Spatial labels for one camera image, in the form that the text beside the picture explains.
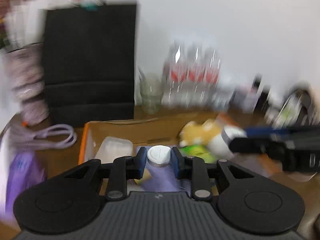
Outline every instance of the wooden table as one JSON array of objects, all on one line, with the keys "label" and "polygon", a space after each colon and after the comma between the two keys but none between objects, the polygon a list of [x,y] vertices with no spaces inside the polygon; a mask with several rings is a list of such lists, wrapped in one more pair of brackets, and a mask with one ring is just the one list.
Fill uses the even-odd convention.
[{"label": "wooden table", "polygon": [[[192,112],[194,110],[195,109],[162,108],[158,113],[151,115],[144,113],[140,106],[136,106],[134,111],[134,119],[150,119],[161,116],[168,116],[172,114]],[[242,127],[264,123],[262,116],[259,114],[242,114],[237,110],[231,109],[228,112],[228,115],[237,123],[239,123]],[[33,127],[32,129],[40,130],[45,127],[48,127],[49,125],[49,121],[45,120],[44,122]],[[48,174],[48,178],[51,178],[64,171],[67,171],[78,164],[78,155],[80,151],[80,143],[83,128],[75,128],[75,131],[78,135],[78,140],[72,147],[63,150],[43,150],[36,152],[37,158],[40,160]],[[61,140],[63,139],[63,137],[57,137],[55,139]],[[19,228],[11,228],[7,225],[4,225],[3,223],[0,223],[1,240],[10,240],[14,236],[16,236],[19,233],[19,231]]]}]

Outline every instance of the round black pad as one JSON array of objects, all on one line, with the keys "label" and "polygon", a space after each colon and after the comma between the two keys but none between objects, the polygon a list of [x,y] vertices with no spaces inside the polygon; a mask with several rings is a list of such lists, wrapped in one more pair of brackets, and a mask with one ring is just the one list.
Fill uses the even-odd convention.
[{"label": "round black pad", "polygon": [[13,207],[19,225],[40,234],[79,229],[92,221],[99,210],[99,195],[76,179],[32,187],[16,199]]},{"label": "round black pad", "polygon": [[231,226],[257,235],[276,235],[294,229],[305,209],[295,191],[259,178],[232,183],[220,194],[217,207]]}]

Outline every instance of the plastic food container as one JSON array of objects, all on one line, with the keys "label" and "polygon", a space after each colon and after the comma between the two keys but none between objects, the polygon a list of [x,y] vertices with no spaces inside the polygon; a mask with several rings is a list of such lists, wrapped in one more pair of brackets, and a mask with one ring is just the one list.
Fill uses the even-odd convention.
[{"label": "plastic food container", "polygon": [[95,158],[100,159],[101,163],[112,163],[116,158],[132,156],[133,144],[129,140],[116,137],[106,137]]}]

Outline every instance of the metal pivot screw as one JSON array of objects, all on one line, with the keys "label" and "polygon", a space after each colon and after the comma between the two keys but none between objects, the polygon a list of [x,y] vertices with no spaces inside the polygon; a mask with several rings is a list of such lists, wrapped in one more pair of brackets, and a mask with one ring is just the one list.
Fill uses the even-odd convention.
[{"label": "metal pivot screw", "polygon": [[112,199],[121,198],[123,196],[122,192],[119,190],[112,190],[108,193],[108,197]]},{"label": "metal pivot screw", "polygon": [[208,190],[205,190],[205,189],[199,189],[195,192],[195,195],[198,197],[198,198],[206,198],[206,197],[209,197],[211,195],[210,191]]}]

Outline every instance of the ribbed gray surface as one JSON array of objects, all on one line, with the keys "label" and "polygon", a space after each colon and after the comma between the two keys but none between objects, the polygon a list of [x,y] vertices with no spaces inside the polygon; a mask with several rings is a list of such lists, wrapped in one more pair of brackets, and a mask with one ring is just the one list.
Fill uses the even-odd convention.
[{"label": "ribbed gray surface", "polygon": [[196,202],[184,192],[132,192],[121,202],[108,203],[100,216],[78,231],[43,236],[22,232],[15,240],[247,240],[296,239],[295,232],[281,236],[255,236],[237,231],[220,220],[210,204]]}]

